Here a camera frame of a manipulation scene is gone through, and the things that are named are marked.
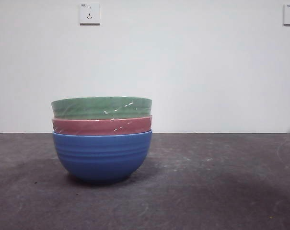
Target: plastic wrap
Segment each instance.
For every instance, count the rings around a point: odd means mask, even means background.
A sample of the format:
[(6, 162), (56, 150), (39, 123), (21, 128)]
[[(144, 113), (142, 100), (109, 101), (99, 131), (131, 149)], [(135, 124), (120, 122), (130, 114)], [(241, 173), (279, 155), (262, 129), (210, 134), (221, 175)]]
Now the plastic wrap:
[(123, 135), (151, 129), (151, 100), (139, 97), (88, 97), (52, 102), (55, 133)]

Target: bowl base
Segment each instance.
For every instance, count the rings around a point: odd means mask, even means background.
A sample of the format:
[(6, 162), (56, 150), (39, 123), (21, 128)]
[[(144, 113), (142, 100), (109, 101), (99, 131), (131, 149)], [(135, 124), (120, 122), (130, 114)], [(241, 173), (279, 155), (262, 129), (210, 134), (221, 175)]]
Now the bowl base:
[(88, 184), (108, 185), (108, 184), (115, 184), (115, 183), (119, 183), (121, 181), (125, 181), (129, 177), (130, 177), (130, 175), (129, 176), (122, 177), (122, 178), (105, 180), (105, 181), (86, 180), (86, 179), (82, 179), (82, 178), (79, 178), (79, 177), (75, 177), (75, 178), (77, 180), (80, 180), (80, 181), (85, 182), (85, 183), (88, 183)]

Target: green bowl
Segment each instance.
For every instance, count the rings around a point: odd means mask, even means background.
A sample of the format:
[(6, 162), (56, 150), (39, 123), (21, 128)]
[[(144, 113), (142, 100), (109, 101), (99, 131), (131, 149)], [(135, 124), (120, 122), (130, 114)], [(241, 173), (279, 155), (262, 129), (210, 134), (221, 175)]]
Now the green bowl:
[(54, 117), (93, 120), (150, 116), (151, 100), (140, 97), (83, 97), (51, 103)]

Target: white wall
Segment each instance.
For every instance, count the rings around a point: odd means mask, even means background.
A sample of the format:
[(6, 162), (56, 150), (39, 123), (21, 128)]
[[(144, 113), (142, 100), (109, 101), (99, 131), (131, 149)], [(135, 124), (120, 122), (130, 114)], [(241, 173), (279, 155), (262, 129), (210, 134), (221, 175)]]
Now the white wall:
[(290, 130), (288, 1), (100, 0), (100, 26), (81, 2), (0, 0), (0, 132), (97, 95), (152, 98), (155, 132)]

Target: ceramic bowl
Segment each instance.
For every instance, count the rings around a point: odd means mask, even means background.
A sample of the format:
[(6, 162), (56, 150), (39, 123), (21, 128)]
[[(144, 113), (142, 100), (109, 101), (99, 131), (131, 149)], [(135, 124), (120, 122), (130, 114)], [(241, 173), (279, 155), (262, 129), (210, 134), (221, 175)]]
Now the ceramic bowl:
[(150, 116), (151, 100), (140, 97), (86, 97), (52, 102), (55, 118), (93, 120)]
[(68, 135), (122, 135), (144, 133), (151, 129), (152, 116), (108, 120), (64, 120), (54, 118), (53, 129)]
[(72, 175), (91, 183), (127, 178), (145, 160), (152, 130), (113, 136), (76, 136), (53, 132), (58, 158)]

